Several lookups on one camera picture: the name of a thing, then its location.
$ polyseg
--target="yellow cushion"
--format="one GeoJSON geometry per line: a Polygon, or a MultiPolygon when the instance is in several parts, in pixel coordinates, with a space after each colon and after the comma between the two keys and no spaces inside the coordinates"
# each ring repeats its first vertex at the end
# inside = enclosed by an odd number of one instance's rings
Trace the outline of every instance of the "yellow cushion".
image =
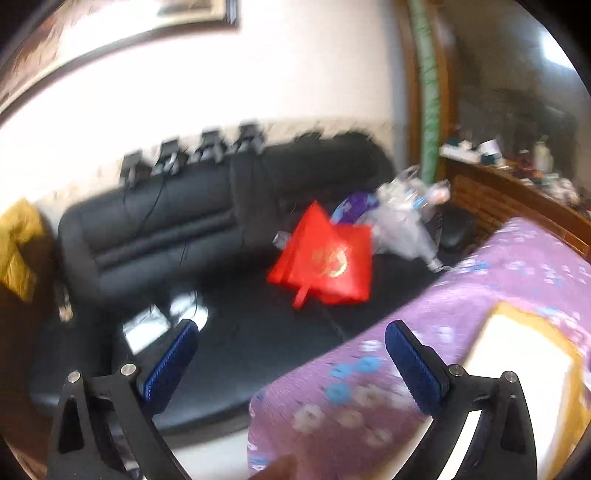
{"type": "Polygon", "coordinates": [[[18,247],[44,234],[39,212],[25,199],[0,217],[0,283],[26,302],[33,299],[37,276],[23,260],[18,247]]]}

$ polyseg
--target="red gift bag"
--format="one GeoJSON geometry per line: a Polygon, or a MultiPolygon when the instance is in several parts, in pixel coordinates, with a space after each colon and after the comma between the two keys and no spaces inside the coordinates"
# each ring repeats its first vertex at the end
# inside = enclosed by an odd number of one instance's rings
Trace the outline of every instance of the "red gift bag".
{"type": "Polygon", "coordinates": [[[369,300],[371,261],[370,227],[333,225],[314,202],[267,280],[297,289],[295,308],[309,294],[326,304],[360,303],[369,300]]]}

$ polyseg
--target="picture frame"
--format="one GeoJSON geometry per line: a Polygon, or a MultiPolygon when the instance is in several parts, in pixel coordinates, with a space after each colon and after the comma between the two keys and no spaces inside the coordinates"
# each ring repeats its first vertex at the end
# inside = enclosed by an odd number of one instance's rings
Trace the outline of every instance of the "picture frame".
{"type": "Polygon", "coordinates": [[[0,54],[0,122],[56,76],[173,32],[238,25],[238,0],[47,0],[0,54]]]}

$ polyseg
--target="wooden headboard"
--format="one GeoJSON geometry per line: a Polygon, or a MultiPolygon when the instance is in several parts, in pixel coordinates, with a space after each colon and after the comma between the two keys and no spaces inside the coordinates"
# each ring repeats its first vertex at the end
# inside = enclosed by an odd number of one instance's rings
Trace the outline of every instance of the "wooden headboard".
{"type": "Polygon", "coordinates": [[[484,240],[508,219],[533,220],[591,261],[591,221],[518,179],[480,164],[440,159],[440,178],[452,184],[452,203],[474,213],[484,240]]]}

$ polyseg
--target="purple floral blanket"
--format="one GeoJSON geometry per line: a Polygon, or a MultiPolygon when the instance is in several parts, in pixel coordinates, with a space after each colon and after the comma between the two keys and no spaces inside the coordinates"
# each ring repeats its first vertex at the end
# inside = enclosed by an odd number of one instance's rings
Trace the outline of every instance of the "purple floral blanket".
{"type": "Polygon", "coordinates": [[[462,362],[499,301],[562,330],[584,355],[591,387],[591,266],[545,230],[516,218],[419,298],[256,395],[251,469],[293,453],[298,480],[354,479],[374,471],[424,420],[385,349],[386,326],[402,319],[445,362],[462,362]]]}

